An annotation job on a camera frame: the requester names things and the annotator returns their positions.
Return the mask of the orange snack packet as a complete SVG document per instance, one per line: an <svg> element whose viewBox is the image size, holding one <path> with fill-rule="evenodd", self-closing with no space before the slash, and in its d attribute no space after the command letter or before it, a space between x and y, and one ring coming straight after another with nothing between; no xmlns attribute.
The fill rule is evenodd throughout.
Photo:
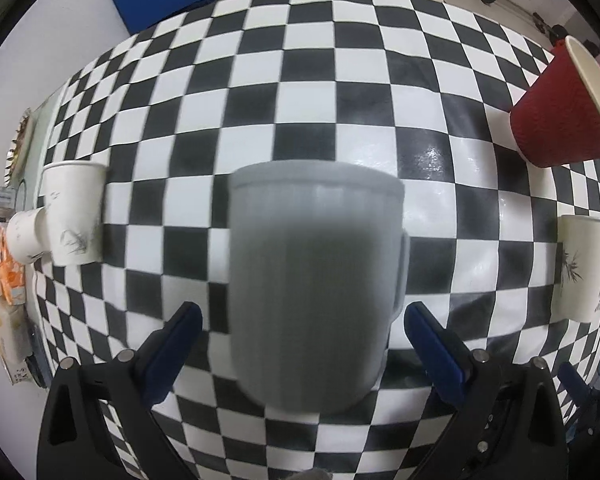
<svg viewBox="0 0 600 480"><path fill-rule="evenodd" d="M10 253L5 222L0 223L0 298L10 306L22 306L27 300L24 267Z"/></svg>

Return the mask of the white paper cup black calligraphy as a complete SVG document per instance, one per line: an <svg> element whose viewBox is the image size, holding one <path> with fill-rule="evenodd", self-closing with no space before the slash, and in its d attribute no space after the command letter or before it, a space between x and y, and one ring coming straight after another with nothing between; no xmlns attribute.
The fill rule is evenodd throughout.
<svg viewBox="0 0 600 480"><path fill-rule="evenodd" d="M553 318L591 323L600 313L600 218L564 214L557 225L559 283Z"/></svg>

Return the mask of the yellow food bag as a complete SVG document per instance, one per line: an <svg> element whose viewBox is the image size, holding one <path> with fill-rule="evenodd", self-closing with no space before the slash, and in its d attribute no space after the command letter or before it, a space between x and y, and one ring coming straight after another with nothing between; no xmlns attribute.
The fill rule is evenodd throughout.
<svg viewBox="0 0 600 480"><path fill-rule="evenodd" d="M27 364L32 354L26 308L0 297L0 358L13 385L32 382Z"/></svg>

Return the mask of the black white checkered tablecloth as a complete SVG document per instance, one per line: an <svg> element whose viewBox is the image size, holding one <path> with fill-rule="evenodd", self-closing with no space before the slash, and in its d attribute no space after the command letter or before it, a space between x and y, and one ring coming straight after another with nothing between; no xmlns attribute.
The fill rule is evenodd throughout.
<svg viewBox="0 0 600 480"><path fill-rule="evenodd" d="M556 221L600 217L600 160L531 167L508 113L552 55L431 0L224 0L124 40L62 90L46 162L108 169L104 256L35 266L50 364L136 348L185 301L204 329L155 418L203 479L405 479L450 411L400 323L370 394L332 416L252 403L230 359L227 179L270 160L338 160L399 178L408 301L471 348L592 378L600 313L552 322Z"/></svg>

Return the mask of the red paper cup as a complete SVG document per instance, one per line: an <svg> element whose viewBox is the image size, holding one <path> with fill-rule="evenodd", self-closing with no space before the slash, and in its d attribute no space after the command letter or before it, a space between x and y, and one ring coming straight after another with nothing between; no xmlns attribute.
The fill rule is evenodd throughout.
<svg viewBox="0 0 600 480"><path fill-rule="evenodd" d="M509 122L518 151L534 166L600 159L600 64L584 44L562 40Z"/></svg>

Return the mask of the white paper cup bamboo print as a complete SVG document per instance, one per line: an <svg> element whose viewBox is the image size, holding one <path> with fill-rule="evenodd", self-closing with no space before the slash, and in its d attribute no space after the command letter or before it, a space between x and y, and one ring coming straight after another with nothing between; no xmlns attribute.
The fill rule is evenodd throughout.
<svg viewBox="0 0 600 480"><path fill-rule="evenodd" d="M106 166L90 160L52 162L43 168L46 226L55 266L102 260L106 173Z"/></svg>

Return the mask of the small white paper cup lying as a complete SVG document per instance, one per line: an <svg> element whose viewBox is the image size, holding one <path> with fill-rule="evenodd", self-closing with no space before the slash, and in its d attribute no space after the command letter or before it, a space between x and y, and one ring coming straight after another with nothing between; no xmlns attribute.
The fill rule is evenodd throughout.
<svg viewBox="0 0 600 480"><path fill-rule="evenodd" d="M45 209L36 208L14 214L7 223L6 244L12 258L22 264L34 263L49 252Z"/></svg>

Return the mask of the decorated plate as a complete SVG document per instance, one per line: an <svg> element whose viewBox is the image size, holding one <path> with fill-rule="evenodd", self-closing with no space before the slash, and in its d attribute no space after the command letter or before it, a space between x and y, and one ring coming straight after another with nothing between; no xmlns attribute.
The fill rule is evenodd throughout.
<svg viewBox="0 0 600 480"><path fill-rule="evenodd" d="M15 184L23 173L35 122L36 119L32 110L27 108L20 118L16 135L12 138L12 143L9 145L9 150L7 151L4 173L4 185L6 186Z"/></svg>

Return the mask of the grey plastic mug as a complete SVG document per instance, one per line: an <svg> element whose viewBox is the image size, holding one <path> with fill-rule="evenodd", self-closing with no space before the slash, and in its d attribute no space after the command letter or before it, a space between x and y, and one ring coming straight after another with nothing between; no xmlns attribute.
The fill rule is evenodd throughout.
<svg viewBox="0 0 600 480"><path fill-rule="evenodd" d="M228 180L227 315L238 384L291 413L338 413L384 369L404 304L404 185L345 162L278 160Z"/></svg>

